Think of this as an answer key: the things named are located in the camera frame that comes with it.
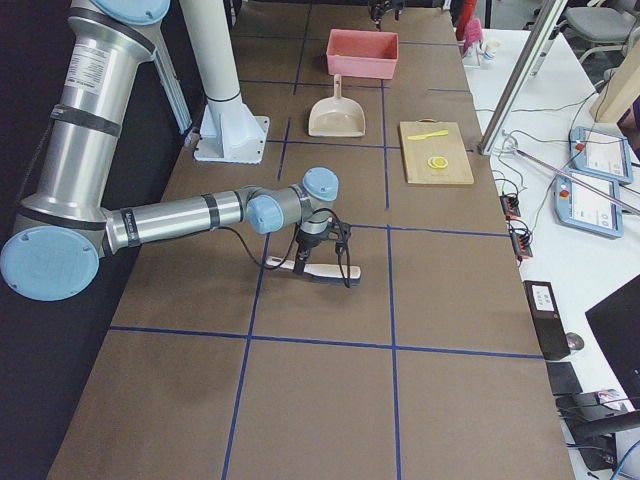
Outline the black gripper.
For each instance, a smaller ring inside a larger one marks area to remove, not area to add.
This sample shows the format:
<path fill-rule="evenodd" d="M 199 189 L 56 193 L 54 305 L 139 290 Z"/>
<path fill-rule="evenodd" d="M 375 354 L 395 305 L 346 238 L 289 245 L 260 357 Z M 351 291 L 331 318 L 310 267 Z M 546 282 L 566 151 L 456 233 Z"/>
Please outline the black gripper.
<path fill-rule="evenodd" d="M 351 273 L 351 260 L 349 252 L 349 239 L 351 237 L 351 225 L 345 222 L 329 222 L 320 233 L 307 233 L 299 228 L 295 241 L 298 244 L 293 272 L 302 274 L 311 252 L 324 241 L 332 241 L 338 260 L 341 274 Z"/>
<path fill-rule="evenodd" d="M 369 0 L 368 10 L 371 21 L 375 25 L 380 25 L 386 13 L 392 12 L 394 19 L 399 20 L 399 16 L 404 10 L 403 0 Z"/>

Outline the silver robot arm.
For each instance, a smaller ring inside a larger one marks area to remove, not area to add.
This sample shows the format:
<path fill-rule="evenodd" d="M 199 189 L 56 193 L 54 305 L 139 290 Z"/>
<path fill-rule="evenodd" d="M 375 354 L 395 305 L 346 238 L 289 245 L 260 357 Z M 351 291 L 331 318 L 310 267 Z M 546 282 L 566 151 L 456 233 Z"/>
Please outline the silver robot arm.
<path fill-rule="evenodd" d="M 138 67 L 155 65 L 181 132 L 189 107 L 161 32 L 166 1 L 75 1 L 68 22 L 76 41 L 60 102 L 50 115 L 36 192 L 20 200 L 1 274 L 16 293 L 58 301 L 84 290 L 102 257 L 126 247 L 232 230 L 248 222 L 260 234 L 292 226 L 288 252 L 263 260 L 352 286 L 350 228 L 334 213 L 339 180 L 324 167 L 281 190 L 248 185 L 188 199 L 110 211 L 102 197 Z"/>

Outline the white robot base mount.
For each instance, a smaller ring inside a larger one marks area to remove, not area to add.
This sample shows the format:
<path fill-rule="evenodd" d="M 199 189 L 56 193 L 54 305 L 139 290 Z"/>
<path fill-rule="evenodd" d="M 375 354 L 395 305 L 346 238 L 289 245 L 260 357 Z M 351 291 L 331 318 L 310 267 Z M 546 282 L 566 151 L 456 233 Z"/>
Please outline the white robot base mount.
<path fill-rule="evenodd" d="M 244 103 L 224 5 L 215 0 L 180 2 L 206 96 L 195 159 L 258 164 L 270 120 Z"/>

